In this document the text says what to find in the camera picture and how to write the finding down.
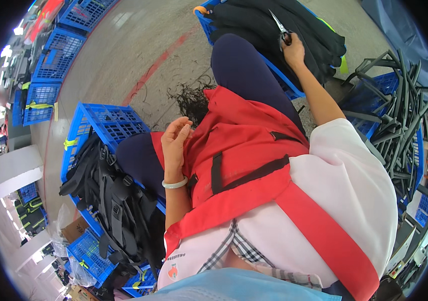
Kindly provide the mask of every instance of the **logo print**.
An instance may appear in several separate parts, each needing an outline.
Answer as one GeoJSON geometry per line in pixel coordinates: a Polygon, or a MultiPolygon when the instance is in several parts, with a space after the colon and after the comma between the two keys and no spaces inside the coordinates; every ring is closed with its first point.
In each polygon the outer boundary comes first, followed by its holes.
{"type": "Polygon", "coordinates": [[[171,265],[171,268],[167,271],[170,279],[175,280],[177,278],[177,268],[175,267],[175,263],[171,265]]]}

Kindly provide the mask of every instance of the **cardboard box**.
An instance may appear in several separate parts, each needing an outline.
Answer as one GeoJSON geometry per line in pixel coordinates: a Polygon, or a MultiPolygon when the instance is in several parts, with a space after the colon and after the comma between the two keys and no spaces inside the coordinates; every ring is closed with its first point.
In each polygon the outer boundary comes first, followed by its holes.
{"type": "Polygon", "coordinates": [[[84,234],[85,230],[89,227],[89,224],[81,216],[78,219],[74,220],[72,224],[62,229],[62,234],[65,239],[73,243],[77,238],[84,234]]]}
{"type": "Polygon", "coordinates": [[[72,296],[72,301],[98,301],[94,295],[87,291],[85,287],[80,285],[72,286],[69,294],[72,296]]]}

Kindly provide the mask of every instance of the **hand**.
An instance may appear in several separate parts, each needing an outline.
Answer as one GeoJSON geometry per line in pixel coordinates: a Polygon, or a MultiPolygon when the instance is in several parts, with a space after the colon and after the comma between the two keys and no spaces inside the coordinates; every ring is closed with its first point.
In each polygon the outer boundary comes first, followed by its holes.
{"type": "Polygon", "coordinates": [[[295,72],[295,69],[304,65],[304,45],[296,33],[291,33],[291,40],[291,45],[288,46],[281,41],[281,46],[286,62],[295,72]]]}
{"type": "Polygon", "coordinates": [[[184,142],[192,138],[192,121],[188,117],[180,117],[169,124],[161,137],[164,153],[164,182],[174,184],[184,179],[182,166],[184,165],[184,142]]]}

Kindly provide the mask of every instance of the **plaid shirt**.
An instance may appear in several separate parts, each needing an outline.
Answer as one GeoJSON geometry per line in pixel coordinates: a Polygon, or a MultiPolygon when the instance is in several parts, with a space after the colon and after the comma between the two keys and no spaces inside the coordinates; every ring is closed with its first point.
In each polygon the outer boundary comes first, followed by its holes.
{"type": "Polygon", "coordinates": [[[315,274],[292,273],[275,268],[274,264],[242,235],[235,219],[231,221],[226,238],[197,274],[205,270],[222,268],[229,248],[257,272],[315,290],[322,289],[321,280],[315,274]]]}

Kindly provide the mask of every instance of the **leg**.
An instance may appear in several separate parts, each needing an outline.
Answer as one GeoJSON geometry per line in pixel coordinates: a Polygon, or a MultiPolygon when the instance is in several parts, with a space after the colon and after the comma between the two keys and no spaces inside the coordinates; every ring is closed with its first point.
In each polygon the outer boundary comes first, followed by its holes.
{"type": "Polygon", "coordinates": [[[211,66],[219,85],[277,109],[305,135],[299,114],[252,44],[234,34],[223,35],[214,44],[211,66]]]}
{"type": "Polygon", "coordinates": [[[151,134],[142,133],[122,141],[115,151],[122,170],[147,189],[165,198],[164,170],[154,150],[151,134]]]}

